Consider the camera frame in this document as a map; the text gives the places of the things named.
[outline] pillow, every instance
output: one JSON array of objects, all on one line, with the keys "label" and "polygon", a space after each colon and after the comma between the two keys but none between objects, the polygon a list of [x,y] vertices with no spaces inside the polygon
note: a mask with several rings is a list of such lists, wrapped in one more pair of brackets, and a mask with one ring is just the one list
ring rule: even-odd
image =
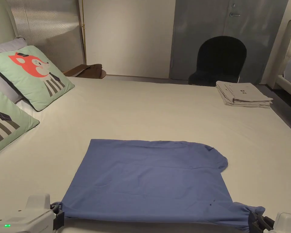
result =
[{"label": "pillow", "polygon": [[26,47],[28,44],[24,38],[16,38],[12,41],[0,44],[0,52],[8,52]]},{"label": "pillow", "polygon": [[0,76],[41,111],[75,87],[36,47],[0,53]]},{"label": "pillow", "polygon": [[[17,38],[15,40],[0,44],[0,52],[17,50],[24,48],[25,46],[27,46],[26,40],[24,38]],[[1,77],[0,77],[0,91],[2,91],[7,96],[7,98],[9,98],[14,103],[16,103],[18,100],[22,98]]]},{"label": "pillow", "polygon": [[0,151],[38,124],[0,91]]}]

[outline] black chair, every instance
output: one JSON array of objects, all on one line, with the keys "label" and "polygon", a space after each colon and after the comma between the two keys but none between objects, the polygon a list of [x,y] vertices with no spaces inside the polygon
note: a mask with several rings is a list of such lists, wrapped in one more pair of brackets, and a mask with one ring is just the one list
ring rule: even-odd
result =
[{"label": "black chair", "polygon": [[215,86],[216,81],[238,82],[246,61],[246,46],[230,36],[218,36],[202,44],[197,55],[197,69],[188,84]]}]

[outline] white wall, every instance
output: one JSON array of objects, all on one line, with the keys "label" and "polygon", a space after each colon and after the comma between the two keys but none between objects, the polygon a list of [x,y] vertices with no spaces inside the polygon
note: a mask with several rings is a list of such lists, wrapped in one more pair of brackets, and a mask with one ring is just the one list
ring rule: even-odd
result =
[{"label": "white wall", "polygon": [[0,0],[0,44],[15,38],[14,27],[5,7],[6,2]]},{"label": "white wall", "polygon": [[87,64],[111,75],[168,78],[175,1],[84,0]]},{"label": "white wall", "polygon": [[287,9],[286,9],[285,14],[283,16],[282,23],[281,23],[281,25],[279,27],[279,31],[278,31],[276,40],[274,42],[273,49],[272,49],[271,55],[269,57],[269,62],[267,63],[267,66],[265,68],[265,72],[264,72],[264,75],[263,75],[263,78],[262,78],[262,81],[261,81],[262,84],[266,84],[267,83],[271,87],[274,87],[276,77],[275,76],[274,77],[270,77],[270,75],[271,75],[271,72],[272,72],[272,68],[273,68],[273,64],[274,64],[274,61],[275,61],[275,57],[277,55],[277,52],[278,52],[278,49],[279,49],[283,34],[285,32],[285,29],[287,27],[287,24],[288,24],[289,20],[291,20],[291,0],[289,0],[289,2],[288,2]]}]

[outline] gray door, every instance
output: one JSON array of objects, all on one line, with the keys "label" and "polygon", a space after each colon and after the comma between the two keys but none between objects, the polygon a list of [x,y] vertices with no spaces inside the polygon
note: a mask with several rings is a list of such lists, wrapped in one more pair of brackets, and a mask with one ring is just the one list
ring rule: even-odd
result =
[{"label": "gray door", "polygon": [[230,0],[224,35],[240,39],[247,59],[239,82],[259,83],[288,0]]},{"label": "gray door", "polygon": [[187,80],[196,71],[200,46],[224,33],[228,6],[229,0],[176,0],[170,78]]},{"label": "gray door", "polygon": [[247,60],[240,82],[258,83],[269,59],[288,0],[176,0],[170,78],[187,80],[197,53],[215,36],[240,39]]}]

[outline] cartoon fox print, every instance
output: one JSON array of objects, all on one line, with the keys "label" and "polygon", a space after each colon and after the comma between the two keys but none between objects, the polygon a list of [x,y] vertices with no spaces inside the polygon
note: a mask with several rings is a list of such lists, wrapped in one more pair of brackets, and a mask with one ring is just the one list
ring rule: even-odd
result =
[{"label": "cartoon fox print", "polygon": [[65,87],[58,77],[50,73],[50,64],[48,62],[44,63],[36,56],[20,52],[16,52],[15,55],[9,57],[28,74],[40,78],[44,82],[51,97]]}]

